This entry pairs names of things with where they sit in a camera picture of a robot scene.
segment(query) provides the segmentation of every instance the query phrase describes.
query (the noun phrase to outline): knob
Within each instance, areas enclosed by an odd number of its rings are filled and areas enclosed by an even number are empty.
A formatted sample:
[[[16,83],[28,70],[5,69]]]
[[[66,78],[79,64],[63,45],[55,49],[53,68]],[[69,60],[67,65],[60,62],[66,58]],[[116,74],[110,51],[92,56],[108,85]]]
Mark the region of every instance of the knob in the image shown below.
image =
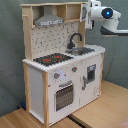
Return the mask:
[[[77,70],[77,67],[73,67],[73,68],[72,68],[72,71],[73,71],[73,72],[76,72],[76,70]]]
[[[58,74],[58,73],[55,73],[55,74],[54,74],[54,78],[55,78],[55,79],[58,79],[59,76],[60,76],[60,74]]]

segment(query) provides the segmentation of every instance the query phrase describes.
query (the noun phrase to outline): tabletop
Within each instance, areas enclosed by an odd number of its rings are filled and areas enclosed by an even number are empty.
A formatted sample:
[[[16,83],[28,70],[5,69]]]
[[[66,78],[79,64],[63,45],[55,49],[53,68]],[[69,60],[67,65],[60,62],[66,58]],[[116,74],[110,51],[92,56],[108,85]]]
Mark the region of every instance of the tabletop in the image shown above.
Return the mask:
[[[115,128],[128,118],[128,89],[103,80],[101,93],[71,117],[87,128]]]
[[[23,109],[14,111],[0,118],[0,128],[44,128],[37,119]],[[69,118],[64,118],[50,128],[81,128]]]

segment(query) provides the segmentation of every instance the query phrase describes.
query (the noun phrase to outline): cabinet door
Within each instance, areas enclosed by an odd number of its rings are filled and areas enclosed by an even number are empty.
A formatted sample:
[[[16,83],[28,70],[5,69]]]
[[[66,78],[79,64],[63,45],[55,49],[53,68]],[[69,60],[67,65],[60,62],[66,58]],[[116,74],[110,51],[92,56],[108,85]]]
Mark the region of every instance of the cabinet door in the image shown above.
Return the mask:
[[[99,96],[101,63],[102,54],[82,61],[80,107]]]

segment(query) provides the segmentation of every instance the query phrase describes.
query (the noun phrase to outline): wooden toy kitchen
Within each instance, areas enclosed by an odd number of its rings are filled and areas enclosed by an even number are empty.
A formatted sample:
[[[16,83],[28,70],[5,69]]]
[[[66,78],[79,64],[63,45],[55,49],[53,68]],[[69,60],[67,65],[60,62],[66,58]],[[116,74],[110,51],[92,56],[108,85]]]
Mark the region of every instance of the wooden toy kitchen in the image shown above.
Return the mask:
[[[85,4],[21,5],[26,108],[46,128],[101,95],[105,49],[85,45]]]

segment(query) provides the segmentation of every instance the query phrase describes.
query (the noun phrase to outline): red burner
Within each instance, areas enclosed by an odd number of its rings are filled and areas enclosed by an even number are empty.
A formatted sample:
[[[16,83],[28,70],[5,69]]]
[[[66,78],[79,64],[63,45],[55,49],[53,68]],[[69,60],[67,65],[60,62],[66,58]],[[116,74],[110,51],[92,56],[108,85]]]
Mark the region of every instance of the red burner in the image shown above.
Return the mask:
[[[51,60],[50,59],[44,59],[45,62],[50,62]]]
[[[61,57],[61,56],[55,56],[55,58],[56,58],[56,59],[60,59],[60,58],[62,58],[62,57]]]

